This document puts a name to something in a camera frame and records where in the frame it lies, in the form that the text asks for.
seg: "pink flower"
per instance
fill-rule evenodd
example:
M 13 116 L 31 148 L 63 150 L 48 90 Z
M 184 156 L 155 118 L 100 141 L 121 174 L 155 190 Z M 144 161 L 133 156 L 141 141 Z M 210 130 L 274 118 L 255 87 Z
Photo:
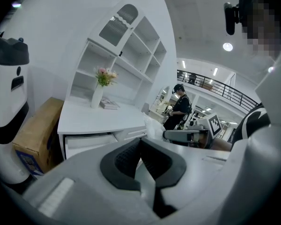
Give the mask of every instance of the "pink flower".
M 106 73 L 106 69 L 102 67 L 102 68 L 99 69 L 99 72 Z

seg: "black pants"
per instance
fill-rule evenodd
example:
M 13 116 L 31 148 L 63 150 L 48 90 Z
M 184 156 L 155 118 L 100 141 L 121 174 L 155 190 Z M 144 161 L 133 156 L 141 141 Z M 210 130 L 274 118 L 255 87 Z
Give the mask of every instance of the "black pants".
M 165 128 L 165 130 L 174 130 L 175 126 L 181 121 L 181 117 L 180 116 L 172 116 L 169 117 L 166 122 L 164 123 L 163 127 Z

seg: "book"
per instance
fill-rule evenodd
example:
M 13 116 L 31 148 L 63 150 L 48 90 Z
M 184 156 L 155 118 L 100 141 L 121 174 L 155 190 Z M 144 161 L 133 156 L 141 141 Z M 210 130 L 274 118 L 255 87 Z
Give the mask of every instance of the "book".
M 104 109 L 117 110 L 119 105 L 116 102 L 110 101 L 108 98 L 103 97 L 100 101 L 100 106 Z

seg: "railing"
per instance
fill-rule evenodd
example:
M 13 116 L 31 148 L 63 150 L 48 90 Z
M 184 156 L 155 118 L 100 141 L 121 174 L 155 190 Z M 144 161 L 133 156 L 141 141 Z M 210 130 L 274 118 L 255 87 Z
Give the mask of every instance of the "railing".
M 177 70 L 177 80 L 214 92 L 231 102 L 236 103 L 247 111 L 250 111 L 258 105 L 257 102 L 244 93 L 210 77 Z

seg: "vase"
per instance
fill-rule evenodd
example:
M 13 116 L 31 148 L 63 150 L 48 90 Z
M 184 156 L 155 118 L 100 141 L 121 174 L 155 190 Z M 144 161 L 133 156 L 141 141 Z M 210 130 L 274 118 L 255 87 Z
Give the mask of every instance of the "vase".
M 92 103 L 91 103 L 91 107 L 92 108 L 98 108 L 100 101 L 102 99 L 103 96 L 103 86 L 101 86 L 100 84 L 97 84 L 97 87 L 95 89 L 95 92 L 93 94 L 92 97 Z

